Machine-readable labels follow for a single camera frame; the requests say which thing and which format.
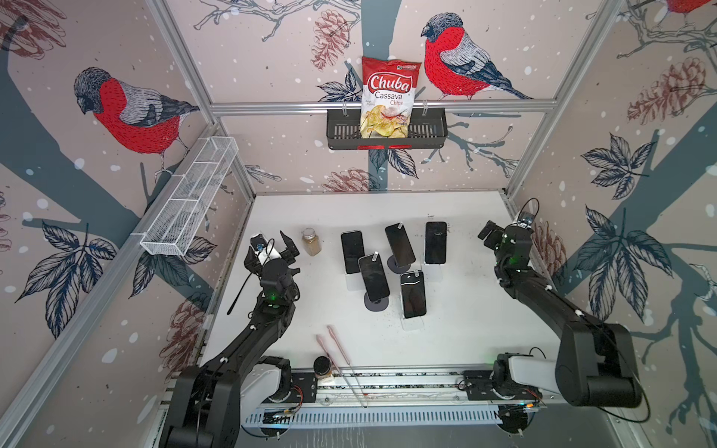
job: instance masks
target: chip bag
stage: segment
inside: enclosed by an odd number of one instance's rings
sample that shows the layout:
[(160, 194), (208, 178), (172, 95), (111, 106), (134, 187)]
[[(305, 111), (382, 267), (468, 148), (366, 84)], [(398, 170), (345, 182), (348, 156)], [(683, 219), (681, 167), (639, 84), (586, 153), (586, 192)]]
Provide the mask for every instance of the chip bag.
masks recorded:
[(420, 62), (363, 57), (361, 137), (408, 137)]

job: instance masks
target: bird head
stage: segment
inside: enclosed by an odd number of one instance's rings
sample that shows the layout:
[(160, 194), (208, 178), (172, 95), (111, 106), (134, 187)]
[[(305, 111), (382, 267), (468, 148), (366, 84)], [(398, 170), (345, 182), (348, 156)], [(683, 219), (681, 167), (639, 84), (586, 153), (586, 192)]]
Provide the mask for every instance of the bird head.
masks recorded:
[(463, 20), (460, 19), (458, 14), (452, 12), (442, 12), (441, 14), (436, 14), (431, 17), (428, 23), (426, 23), (426, 26), (423, 27), (421, 36), (428, 39), (431, 43), (434, 43), (446, 29), (462, 26)]
[(100, 87), (112, 79), (109, 73), (97, 67), (84, 69), (75, 79), (75, 96), (77, 105), (82, 113), (89, 110), (94, 113), (104, 112), (102, 99), (100, 98)]

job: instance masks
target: white wire mesh basket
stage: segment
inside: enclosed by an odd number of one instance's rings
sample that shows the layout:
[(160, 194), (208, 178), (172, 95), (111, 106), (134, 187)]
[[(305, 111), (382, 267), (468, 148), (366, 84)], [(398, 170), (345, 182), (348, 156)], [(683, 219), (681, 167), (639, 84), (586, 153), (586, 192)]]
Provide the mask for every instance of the white wire mesh basket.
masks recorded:
[(183, 256), (237, 155), (232, 137), (209, 137), (140, 244), (152, 255)]

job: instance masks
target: white table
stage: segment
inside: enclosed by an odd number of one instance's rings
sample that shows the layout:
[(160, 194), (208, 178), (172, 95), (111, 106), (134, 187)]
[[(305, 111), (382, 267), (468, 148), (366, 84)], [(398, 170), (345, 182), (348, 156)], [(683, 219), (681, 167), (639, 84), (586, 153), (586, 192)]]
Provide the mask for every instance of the white table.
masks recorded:
[[(449, 366), (492, 363), (499, 353), (527, 353), (533, 346), (555, 359), (559, 339), (525, 305), (498, 286), (493, 273), (495, 257), (477, 238), (487, 220), (501, 226), (510, 222), (503, 201), (495, 191), (387, 194), (325, 194), (259, 196), (237, 251), (232, 272), (219, 305), (203, 361), (219, 354), (248, 324), (247, 314), (256, 303), (259, 281), (252, 276), (231, 315), (227, 310), (248, 271), (244, 257), (249, 238), (262, 232), (275, 238), (283, 230), (297, 244), (301, 255), (292, 267), (301, 290), (291, 326), (267, 350), (267, 355), (289, 358), (293, 368), (310, 368), (323, 355), (315, 335), (324, 335), (337, 362), (341, 362), (327, 324), (338, 337), (354, 366)], [(426, 221), (446, 221), (449, 226), (447, 263), (443, 281), (427, 283), (427, 314), (423, 328), (405, 331), (401, 325), (399, 276), (386, 261), (391, 249), (384, 228), (402, 221), (416, 257), (422, 257)], [(313, 227), (322, 251), (305, 254), (301, 231)], [(374, 313), (364, 306), (364, 292), (346, 289), (342, 232), (361, 230), (366, 253), (379, 251), (391, 288), (388, 308)], [(420, 262), (414, 264), (420, 269)]]

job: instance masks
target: gray floor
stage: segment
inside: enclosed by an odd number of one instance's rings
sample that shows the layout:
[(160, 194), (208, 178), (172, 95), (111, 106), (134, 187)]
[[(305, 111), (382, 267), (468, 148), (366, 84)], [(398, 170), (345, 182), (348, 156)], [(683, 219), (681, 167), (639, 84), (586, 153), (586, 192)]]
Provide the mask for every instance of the gray floor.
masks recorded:
[(291, 429), (280, 440), (239, 437), (241, 448), (618, 448), (598, 409), (551, 405), (538, 412), (525, 437), (509, 437), (495, 425), (394, 428)]

